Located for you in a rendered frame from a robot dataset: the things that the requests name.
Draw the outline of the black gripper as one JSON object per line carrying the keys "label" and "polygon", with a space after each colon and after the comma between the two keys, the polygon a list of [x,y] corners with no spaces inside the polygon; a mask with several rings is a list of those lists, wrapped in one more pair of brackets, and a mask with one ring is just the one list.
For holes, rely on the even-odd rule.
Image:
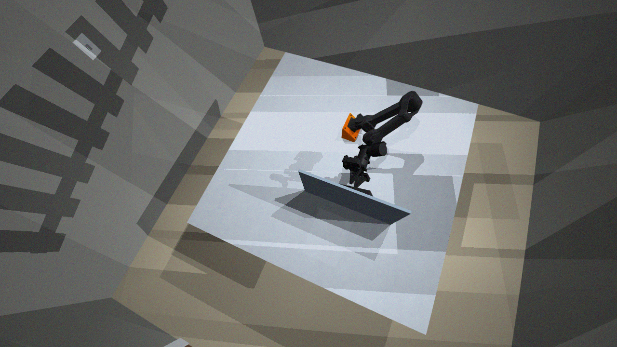
{"label": "black gripper", "polygon": [[367,172],[367,165],[370,164],[369,159],[370,158],[367,155],[358,154],[356,158],[349,157],[346,160],[348,165],[352,164],[351,166],[348,166],[348,168],[350,171],[349,184],[353,184],[355,181],[353,187],[359,187],[364,181],[370,181],[371,178],[368,173],[364,173],[364,171]]}

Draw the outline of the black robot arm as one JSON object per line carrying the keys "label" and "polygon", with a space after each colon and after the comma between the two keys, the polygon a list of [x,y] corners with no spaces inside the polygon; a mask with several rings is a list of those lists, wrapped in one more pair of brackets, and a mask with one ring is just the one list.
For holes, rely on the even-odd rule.
{"label": "black robot arm", "polygon": [[[360,149],[359,154],[367,155],[369,158],[371,156],[379,157],[386,155],[386,143],[381,141],[383,137],[410,121],[412,116],[418,113],[421,106],[422,100],[419,98],[418,93],[412,91],[403,95],[395,105],[385,108],[373,116],[363,116],[359,113],[356,118],[351,117],[348,127],[353,132],[361,128],[366,132],[363,136],[363,141],[366,145],[362,144],[358,147]],[[391,120],[375,129],[376,124],[391,117],[393,117]]]}

